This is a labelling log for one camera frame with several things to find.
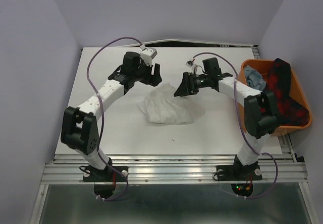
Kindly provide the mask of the white skirt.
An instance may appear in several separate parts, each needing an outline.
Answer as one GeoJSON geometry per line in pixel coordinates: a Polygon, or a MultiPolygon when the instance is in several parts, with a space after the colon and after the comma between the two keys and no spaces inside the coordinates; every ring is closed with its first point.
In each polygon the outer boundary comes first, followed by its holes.
{"type": "Polygon", "coordinates": [[[188,97],[174,97],[176,89],[163,84],[150,91],[138,108],[148,122],[153,124],[192,124],[204,113],[204,108],[188,97]]]}

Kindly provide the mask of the red black plaid skirt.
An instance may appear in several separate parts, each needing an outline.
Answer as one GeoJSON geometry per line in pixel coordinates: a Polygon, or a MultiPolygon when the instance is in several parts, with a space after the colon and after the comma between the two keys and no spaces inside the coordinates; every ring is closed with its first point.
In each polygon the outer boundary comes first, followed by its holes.
{"type": "Polygon", "coordinates": [[[291,76],[290,64],[280,58],[275,59],[268,70],[265,90],[276,97],[281,125],[303,127],[308,123],[309,111],[290,97],[291,76]]]}

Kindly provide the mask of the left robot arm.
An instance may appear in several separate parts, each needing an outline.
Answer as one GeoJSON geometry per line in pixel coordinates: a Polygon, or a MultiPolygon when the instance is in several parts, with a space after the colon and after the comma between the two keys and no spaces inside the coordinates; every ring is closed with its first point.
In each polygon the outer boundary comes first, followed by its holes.
{"type": "Polygon", "coordinates": [[[112,176],[112,161],[100,149],[105,111],[123,97],[136,82],[153,87],[162,82],[160,65],[153,64],[157,51],[145,48],[141,52],[128,51],[123,62],[108,77],[95,94],[77,107],[64,111],[61,142],[78,152],[95,169],[95,175],[102,181],[112,176]]]}

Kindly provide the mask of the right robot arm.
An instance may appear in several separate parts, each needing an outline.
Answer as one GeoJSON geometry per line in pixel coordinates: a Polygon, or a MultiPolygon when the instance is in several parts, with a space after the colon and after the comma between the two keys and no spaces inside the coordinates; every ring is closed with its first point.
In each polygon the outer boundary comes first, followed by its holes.
{"type": "Polygon", "coordinates": [[[174,97],[196,95],[202,88],[211,88],[234,99],[245,144],[236,155],[238,163],[232,166],[232,173],[243,179],[250,174],[250,165],[258,161],[265,142],[280,125],[275,95],[253,89],[232,74],[223,73],[217,58],[202,61],[202,74],[195,72],[197,65],[194,61],[195,58],[192,58],[186,63],[192,72],[183,73],[174,97]]]}

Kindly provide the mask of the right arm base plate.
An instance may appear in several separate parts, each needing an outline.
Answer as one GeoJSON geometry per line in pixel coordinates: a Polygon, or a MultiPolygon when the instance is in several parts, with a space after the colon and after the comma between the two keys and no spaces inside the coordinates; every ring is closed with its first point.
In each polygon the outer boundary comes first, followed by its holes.
{"type": "Polygon", "coordinates": [[[218,181],[260,181],[262,174],[258,164],[237,166],[237,165],[217,165],[218,181]]]}

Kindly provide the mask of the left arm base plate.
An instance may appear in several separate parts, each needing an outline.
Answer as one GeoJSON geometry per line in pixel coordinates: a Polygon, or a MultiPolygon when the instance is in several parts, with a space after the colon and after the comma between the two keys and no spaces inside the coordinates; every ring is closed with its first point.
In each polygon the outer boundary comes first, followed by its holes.
{"type": "Polygon", "coordinates": [[[122,172],[127,173],[127,166],[114,166],[115,170],[120,172],[121,174],[116,173],[109,167],[105,167],[103,170],[95,169],[90,165],[81,165],[79,170],[83,173],[83,182],[86,183],[116,183],[116,182],[126,182],[126,176],[122,174],[122,172]]]}

